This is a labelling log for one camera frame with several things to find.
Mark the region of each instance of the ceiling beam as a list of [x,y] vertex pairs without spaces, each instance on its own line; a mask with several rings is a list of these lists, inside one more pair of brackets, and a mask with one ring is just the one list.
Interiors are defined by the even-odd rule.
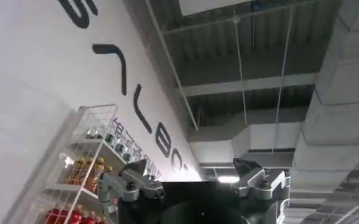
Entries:
[[[283,86],[312,85],[315,82],[316,73],[306,73],[297,75],[286,75]],[[281,86],[281,76],[263,79],[250,79],[235,82],[221,82],[196,86],[183,87],[186,96],[198,96],[217,93],[231,93],[249,91],[255,89],[279,88]]]

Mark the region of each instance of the bottle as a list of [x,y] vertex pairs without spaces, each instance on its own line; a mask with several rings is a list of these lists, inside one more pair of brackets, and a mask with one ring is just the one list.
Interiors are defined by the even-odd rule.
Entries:
[[110,173],[111,171],[113,171],[113,167],[112,166],[106,166],[105,173]]
[[102,157],[98,157],[94,166],[94,175],[99,177],[104,172],[105,169],[105,159]]
[[96,139],[103,139],[104,137],[102,136],[105,133],[105,126],[101,125],[101,127],[96,128],[95,132],[94,132],[94,138]]
[[94,164],[94,168],[93,171],[90,172],[90,175],[87,178],[86,184],[85,184],[85,188],[91,192],[96,192],[96,187],[97,187],[97,181],[99,176],[101,176],[101,174],[103,173],[105,166],[105,159],[102,157],[98,157],[96,159],[96,162]]
[[119,137],[116,141],[116,147],[114,150],[118,153],[119,156],[122,156],[124,149],[126,148],[126,139],[124,137]]
[[88,218],[88,211],[83,211],[83,216],[82,216],[82,222],[81,224],[86,224],[86,219]]
[[97,182],[98,182],[98,177],[88,177],[86,184],[85,184],[85,188],[89,191],[91,191],[92,193],[96,192],[96,186],[97,186]]
[[105,142],[110,145],[111,147],[113,147],[113,142],[114,142],[114,135],[108,133],[105,137]]
[[64,208],[62,209],[62,211],[59,214],[58,219],[56,220],[55,224],[64,224],[65,222],[65,218],[67,218],[68,215],[68,210],[69,210],[70,206],[68,204],[66,204],[64,206]]
[[95,217],[95,223],[96,224],[100,224],[101,223],[101,218],[99,216]]
[[86,138],[87,139],[93,139],[94,138],[94,135],[95,135],[95,128],[89,128],[87,131],[86,131]]
[[71,213],[69,224],[80,224],[82,222],[82,205],[77,205]]
[[125,162],[129,163],[132,161],[132,149],[129,147],[126,147],[124,149],[124,153],[123,153],[123,159],[125,160]]
[[83,224],[96,224],[95,223],[95,212],[90,212],[90,216],[85,219]]
[[66,184],[77,184],[78,176],[80,175],[82,168],[84,166],[85,160],[84,157],[79,157],[76,162],[73,164],[71,169],[71,174],[68,176],[65,181]]
[[101,222],[99,222],[99,223],[97,223],[97,224],[106,224],[106,217],[102,217],[102,221]]
[[55,224],[57,217],[60,214],[60,211],[57,209],[58,205],[55,205],[54,208],[48,211],[45,216],[46,224]]
[[83,179],[86,177],[88,169],[90,168],[92,163],[93,163],[93,158],[88,157],[86,159],[86,161],[84,162],[83,168],[82,168],[82,170],[80,171],[80,173],[78,175],[76,185],[81,185],[82,184]]

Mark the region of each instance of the black lettering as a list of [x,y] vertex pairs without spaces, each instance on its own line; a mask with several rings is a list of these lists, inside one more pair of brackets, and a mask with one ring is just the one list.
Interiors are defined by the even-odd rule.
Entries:
[[161,122],[159,122],[156,128],[155,141],[160,151],[168,158],[171,151],[171,138]]
[[[177,157],[178,160],[179,160],[179,169],[177,168],[177,163],[175,162],[174,157]],[[174,149],[172,151],[172,154],[171,154],[171,166],[176,172],[179,172],[182,169],[182,166],[183,166],[182,157],[179,154],[177,149]]]
[[114,44],[93,44],[93,51],[95,54],[116,54],[119,57],[121,61],[121,91],[126,96],[126,61],[123,52]]
[[[72,22],[79,28],[86,29],[90,25],[90,18],[88,17],[88,12],[86,7],[82,3],[82,0],[74,0],[74,3],[77,9],[80,12],[80,16],[75,12],[72,5],[69,3],[69,0],[58,0],[59,3],[63,6],[65,12],[71,18]],[[93,0],[86,0],[88,7],[94,15],[98,15],[98,9],[95,6]]]
[[140,119],[141,123],[143,123],[145,129],[152,134],[152,128],[151,126],[148,124],[147,120],[145,119],[144,115],[142,114],[142,112],[140,111],[139,107],[138,107],[138,97],[140,96],[141,93],[141,85],[137,84],[136,87],[136,92],[133,95],[133,107],[135,109],[136,115],[138,116],[138,118]]

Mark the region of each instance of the pipe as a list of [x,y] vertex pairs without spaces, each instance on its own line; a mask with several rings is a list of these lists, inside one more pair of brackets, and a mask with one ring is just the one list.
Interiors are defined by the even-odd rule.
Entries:
[[201,106],[198,106],[197,125],[200,126],[200,124],[201,124]]
[[282,88],[283,88],[283,80],[285,78],[285,65],[286,65],[286,56],[288,55],[288,46],[290,40],[290,31],[291,31],[291,24],[293,21],[293,12],[294,7],[290,9],[290,17],[289,17],[289,27],[288,33],[286,35],[286,43],[285,43],[285,51],[283,53],[283,62],[282,62],[282,70],[281,70],[281,86],[279,88],[279,95],[278,95],[278,104],[277,104],[277,113],[275,115],[275,136],[274,136],[274,147],[271,149],[271,153],[274,153],[274,149],[277,147],[277,138],[278,138],[278,119],[279,119],[279,107],[281,103],[281,95],[282,95]]
[[154,26],[155,26],[155,29],[157,31],[157,34],[159,36],[159,39],[162,42],[162,46],[163,46],[163,49],[164,49],[165,54],[167,56],[168,63],[170,65],[170,67],[171,67],[172,72],[174,73],[175,80],[176,80],[176,82],[178,84],[180,94],[182,95],[182,98],[185,100],[185,105],[186,105],[186,108],[187,108],[187,110],[189,112],[191,121],[193,122],[193,125],[194,125],[195,129],[198,131],[197,122],[196,122],[196,120],[194,118],[193,112],[191,111],[189,102],[187,101],[187,98],[186,98],[185,92],[183,91],[182,85],[180,84],[178,73],[177,73],[177,71],[175,69],[175,65],[174,65],[174,62],[172,61],[171,55],[169,54],[168,47],[167,47],[166,41],[165,41],[165,39],[163,37],[162,31],[159,28],[159,24],[157,22],[154,10],[152,9],[152,6],[151,6],[151,3],[149,2],[149,0],[145,0],[145,3],[147,5],[147,7],[148,7],[149,14],[151,15],[151,18],[152,18],[152,21],[154,23]]
[[[254,9],[253,7],[251,7],[251,13],[254,13]],[[252,50],[255,50],[255,25],[256,25],[256,19],[255,19],[256,15],[252,15]]]
[[[243,82],[243,69],[241,67],[241,55],[240,55],[240,43],[239,43],[239,34],[238,34],[238,23],[240,21],[239,17],[236,17],[235,20],[233,20],[233,23],[235,25],[235,34],[236,34],[236,46],[238,50],[238,60],[239,60],[239,71],[240,71],[240,81]],[[244,88],[241,91],[243,95],[243,110],[244,110],[244,124],[247,126],[247,112],[246,112],[246,96],[244,93]]]

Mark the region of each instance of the ceiling light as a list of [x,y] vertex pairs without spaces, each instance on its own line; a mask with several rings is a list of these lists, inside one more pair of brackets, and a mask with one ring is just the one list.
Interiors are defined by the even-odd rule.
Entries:
[[220,181],[221,183],[237,183],[239,182],[240,178],[236,177],[236,176],[221,176],[218,177],[218,181]]

